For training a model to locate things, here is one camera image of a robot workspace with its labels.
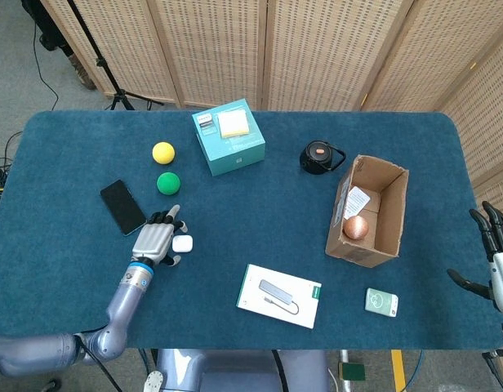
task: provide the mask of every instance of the yellow ball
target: yellow ball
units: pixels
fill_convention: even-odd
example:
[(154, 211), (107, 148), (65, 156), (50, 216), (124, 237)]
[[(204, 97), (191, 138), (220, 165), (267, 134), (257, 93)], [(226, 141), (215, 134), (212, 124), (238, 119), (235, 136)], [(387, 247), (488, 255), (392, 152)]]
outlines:
[(154, 146), (154, 149), (152, 149), (152, 156), (155, 162), (166, 165), (173, 161), (173, 158), (176, 156), (176, 151), (170, 143), (162, 141)]

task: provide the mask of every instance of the phone screen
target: phone screen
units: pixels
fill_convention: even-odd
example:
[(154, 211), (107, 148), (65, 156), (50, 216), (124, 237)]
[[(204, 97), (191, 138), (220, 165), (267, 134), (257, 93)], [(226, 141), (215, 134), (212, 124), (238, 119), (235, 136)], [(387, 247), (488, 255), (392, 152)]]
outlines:
[(145, 214), (121, 180), (115, 181), (100, 193), (123, 234), (129, 235), (146, 223)]

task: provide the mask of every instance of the tripod stand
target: tripod stand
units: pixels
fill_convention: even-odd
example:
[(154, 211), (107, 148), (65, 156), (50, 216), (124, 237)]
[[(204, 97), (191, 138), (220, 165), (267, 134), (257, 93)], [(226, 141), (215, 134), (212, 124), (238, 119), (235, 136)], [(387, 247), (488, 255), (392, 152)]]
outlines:
[(121, 87), (119, 87), (117, 81), (115, 80), (114, 75), (112, 74), (112, 71), (110, 70), (110, 67), (108, 66), (108, 63), (106, 62), (106, 59), (101, 54), (99, 47), (97, 46), (96, 41), (92, 37), (90, 30), (88, 29), (87, 24), (82, 18), (82, 15), (79, 12), (79, 9), (76, 6), (75, 2), (73, 0), (67, 0), (67, 1), (70, 8), (72, 9), (73, 14), (78, 20), (79, 25), (81, 25), (82, 31), (87, 36), (88, 42), (90, 43), (91, 47), (94, 49), (94, 52), (96, 53), (97, 56), (96, 65), (105, 70), (106, 76), (110, 80), (110, 83), (112, 83), (112, 86), (114, 86), (115, 94), (114, 94), (114, 100), (112, 101), (112, 104), (110, 106), (110, 110), (114, 110), (115, 105), (118, 102), (121, 102), (126, 110), (135, 110), (134, 107), (131, 105), (130, 101), (128, 100), (127, 96), (133, 96), (135, 98), (139, 98), (140, 100), (145, 100), (150, 104), (164, 105), (162, 102), (151, 100), (150, 98), (134, 94), (133, 92), (123, 90)]

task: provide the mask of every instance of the teal box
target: teal box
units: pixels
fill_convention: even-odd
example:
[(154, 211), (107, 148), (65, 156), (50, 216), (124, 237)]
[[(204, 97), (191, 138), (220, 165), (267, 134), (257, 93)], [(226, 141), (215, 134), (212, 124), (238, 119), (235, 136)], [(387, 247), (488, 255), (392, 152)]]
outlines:
[[(249, 133), (223, 138), (220, 136), (217, 114), (236, 109), (245, 110)], [(205, 114), (211, 115), (212, 123), (201, 127), (198, 118)], [(240, 167), (262, 161), (265, 158), (266, 143), (246, 100), (236, 100), (226, 105), (193, 114), (192, 117), (194, 118), (199, 144), (203, 149), (212, 176), (231, 172)]]

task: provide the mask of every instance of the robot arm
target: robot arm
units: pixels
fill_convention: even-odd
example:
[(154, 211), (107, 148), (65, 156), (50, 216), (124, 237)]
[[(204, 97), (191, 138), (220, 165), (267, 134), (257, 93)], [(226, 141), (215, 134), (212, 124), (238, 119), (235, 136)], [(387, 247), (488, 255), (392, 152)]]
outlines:
[(50, 336), (10, 338), (0, 336), (0, 372), (5, 376), (24, 376), (60, 370), (82, 360), (94, 359), (83, 345), (101, 361), (117, 358), (125, 350), (127, 330), (137, 306), (154, 276), (154, 268), (162, 261), (176, 265), (179, 256), (169, 256), (174, 232), (186, 231), (182, 221), (176, 221), (179, 206), (169, 212), (156, 212), (143, 226), (132, 250), (131, 263), (112, 298), (107, 314), (109, 323), (96, 332), (77, 335), (69, 333)]
[(492, 300), (495, 307), (503, 313), (503, 213), (488, 202), (483, 202), (482, 207), (489, 216), (489, 221), (476, 210), (470, 210), (470, 215), (477, 222), (482, 235), (491, 273), (490, 286), (462, 278), (454, 269), (448, 269), (447, 273), (460, 287)]

